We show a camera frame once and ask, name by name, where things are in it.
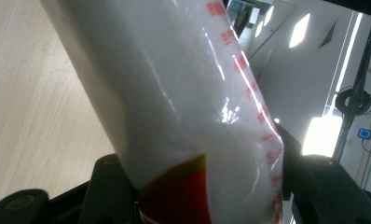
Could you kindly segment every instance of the wood grain surface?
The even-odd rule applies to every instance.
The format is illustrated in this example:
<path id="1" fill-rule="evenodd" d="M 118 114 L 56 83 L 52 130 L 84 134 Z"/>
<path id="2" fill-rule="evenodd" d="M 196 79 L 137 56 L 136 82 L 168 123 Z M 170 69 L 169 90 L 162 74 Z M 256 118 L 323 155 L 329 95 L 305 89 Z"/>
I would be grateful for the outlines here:
<path id="1" fill-rule="evenodd" d="M 52 198 L 113 152 L 40 3 L 0 0 L 0 200 L 20 189 Z"/>

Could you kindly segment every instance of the air vent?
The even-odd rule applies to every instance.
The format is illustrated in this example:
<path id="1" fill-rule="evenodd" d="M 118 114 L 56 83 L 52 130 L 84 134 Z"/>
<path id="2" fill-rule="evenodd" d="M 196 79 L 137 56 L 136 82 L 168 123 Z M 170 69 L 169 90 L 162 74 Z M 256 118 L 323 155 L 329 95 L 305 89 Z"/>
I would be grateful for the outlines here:
<path id="1" fill-rule="evenodd" d="M 333 23 L 331 23 L 329 26 L 327 26 L 323 30 L 322 37 L 320 38 L 319 49 L 331 42 L 331 40 L 333 39 L 336 26 L 337 26 L 337 22 L 334 21 Z"/>

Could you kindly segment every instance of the clear plastic wrapper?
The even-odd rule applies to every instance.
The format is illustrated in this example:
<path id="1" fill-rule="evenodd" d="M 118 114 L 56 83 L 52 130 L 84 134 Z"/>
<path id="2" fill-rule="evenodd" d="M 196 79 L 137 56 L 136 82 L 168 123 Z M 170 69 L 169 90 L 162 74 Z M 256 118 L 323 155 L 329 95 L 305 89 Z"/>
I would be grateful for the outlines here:
<path id="1" fill-rule="evenodd" d="M 282 142 L 220 1 L 41 2 L 145 222 L 282 222 Z"/>

